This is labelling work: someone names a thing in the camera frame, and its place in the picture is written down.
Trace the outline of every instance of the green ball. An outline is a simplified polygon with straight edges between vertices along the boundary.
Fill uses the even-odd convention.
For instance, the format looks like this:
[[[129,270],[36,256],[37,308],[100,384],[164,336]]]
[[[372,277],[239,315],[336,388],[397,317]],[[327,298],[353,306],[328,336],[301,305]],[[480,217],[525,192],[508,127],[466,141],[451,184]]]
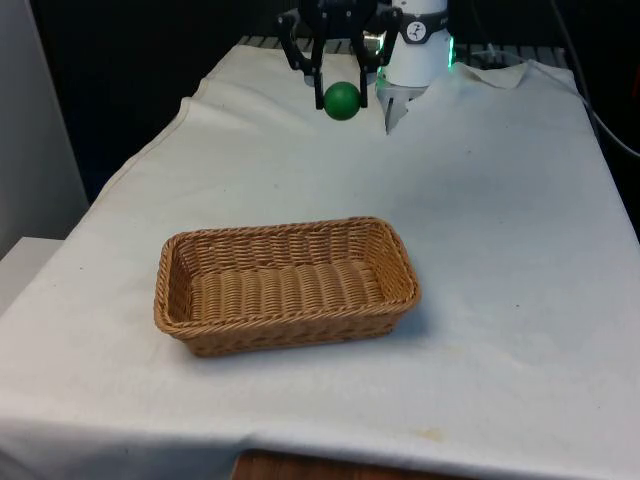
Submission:
[[[334,83],[324,94],[324,109],[334,120],[349,120],[360,110],[360,92],[349,82]]]

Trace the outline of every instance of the wicker basket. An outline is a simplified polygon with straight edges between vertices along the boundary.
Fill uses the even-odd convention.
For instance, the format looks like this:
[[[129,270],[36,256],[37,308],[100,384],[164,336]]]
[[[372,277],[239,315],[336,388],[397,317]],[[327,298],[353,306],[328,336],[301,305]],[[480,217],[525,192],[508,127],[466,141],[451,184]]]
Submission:
[[[155,321],[198,356],[385,335],[420,300],[407,252],[375,218],[178,234]]]

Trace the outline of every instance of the white tablecloth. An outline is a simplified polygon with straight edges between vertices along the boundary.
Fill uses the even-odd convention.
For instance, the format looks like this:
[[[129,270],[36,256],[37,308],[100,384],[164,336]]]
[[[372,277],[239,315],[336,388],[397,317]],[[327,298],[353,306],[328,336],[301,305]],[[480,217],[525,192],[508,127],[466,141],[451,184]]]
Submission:
[[[452,74],[386,136],[371,98],[334,122],[282,52],[232,50],[0,319],[0,477],[224,478],[257,447],[638,478],[640,250],[580,101]],[[357,215],[423,286],[391,336],[202,360],[156,329],[172,234]]]

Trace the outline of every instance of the black background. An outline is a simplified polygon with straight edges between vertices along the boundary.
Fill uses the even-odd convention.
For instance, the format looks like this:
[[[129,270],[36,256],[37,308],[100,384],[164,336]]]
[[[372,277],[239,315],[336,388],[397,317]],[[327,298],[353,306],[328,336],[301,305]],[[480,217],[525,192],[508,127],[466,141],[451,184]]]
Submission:
[[[481,43],[471,0],[450,0],[450,30]],[[294,1],[32,0],[81,175],[90,199],[175,116],[243,34],[273,35],[276,13]],[[594,107],[640,149],[636,0],[558,0],[583,63]],[[564,45],[546,0],[477,0],[497,44]],[[603,138],[627,210],[640,232],[640,160]]]

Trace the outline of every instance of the white wall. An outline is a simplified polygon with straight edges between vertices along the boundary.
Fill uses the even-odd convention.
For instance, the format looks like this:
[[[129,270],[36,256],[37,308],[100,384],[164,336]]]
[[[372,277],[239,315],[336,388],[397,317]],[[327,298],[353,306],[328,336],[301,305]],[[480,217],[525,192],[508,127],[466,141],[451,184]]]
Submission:
[[[28,0],[0,0],[0,258],[64,238],[87,208]]]

